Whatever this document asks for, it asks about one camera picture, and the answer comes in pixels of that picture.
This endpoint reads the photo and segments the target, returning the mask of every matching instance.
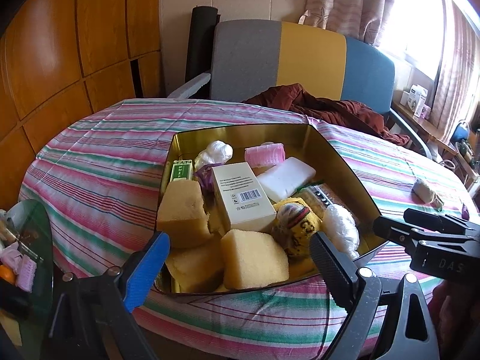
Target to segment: striped tablecloth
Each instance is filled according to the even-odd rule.
[[[150,238],[163,164],[179,131],[244,123],[310,123],[365,185],[380,211],[401,218],[408,207],[432,212],[411,194],[416,176],[429,180],[445,212],[476,209],[460,180],[440,165],[383,140],[291,112],[211,100],[124,100],[74,123],[52,139],[28,168],[20,199],[44,202],[63,271],[99,275],[122,265]],[[370,262],[378,275],[400,278],[410,259],[389,244]],[[439,280],[417,274],[429,299]],[[371,349],[385,308],[366,342]],[[184,298],[150,291],[134,311],[138,323],[197,349],[239,359],[311,359],[325,352],[345,311],[316,277],[239,295]]]

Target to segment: pink plastic roll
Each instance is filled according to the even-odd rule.
[[[245,161],[251,168],[269,167],[285,161],[282,143],[272,143],[245,149]]]

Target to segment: reddish-brown fabric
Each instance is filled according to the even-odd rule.
[[[333,101],[322,97],[315,98],[300,84],[269,88],[244,103],[312,116],[330,124],[383,138],[398,146],[404,146],[410,140],[408,135],[392,134],[388,131],[383,116],[372,111],[365,104],[351,100]]]

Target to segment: chair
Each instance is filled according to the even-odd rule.
[[[275,85],[300,83],[315,97],[355,100],[390,116],[423,155],[430,151],[390,107],[395,68],[384,54],[336,32],[273,20],[232,20],[215,28],[211,72],[169,95],[189,98],[210,81],[210,98],[242,102]]]

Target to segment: blue armrest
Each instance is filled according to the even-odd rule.
[[[210,81],[210,72],[199,74],[174,90],[167,98],[188,99],[190,96],[195,95],[195,93],[198,92],[203,85],[207,84],[208,81]]]
[[[390,109],[390,114],[389,114],[392,119],[399,125],[402,130],[406,132],[406,134],[410,137],[412,142],[417,145],[422,151],[423,155],[427,157],[429,160],[431,160],[431,153],[430,150],[428,149],[427,145],[423,140],[420,139],[420,137],[417,135],[414,130],[412,130],[412,127],[410,127],[405,120],[402,119],[402,117],[397,114],[392,108]]]

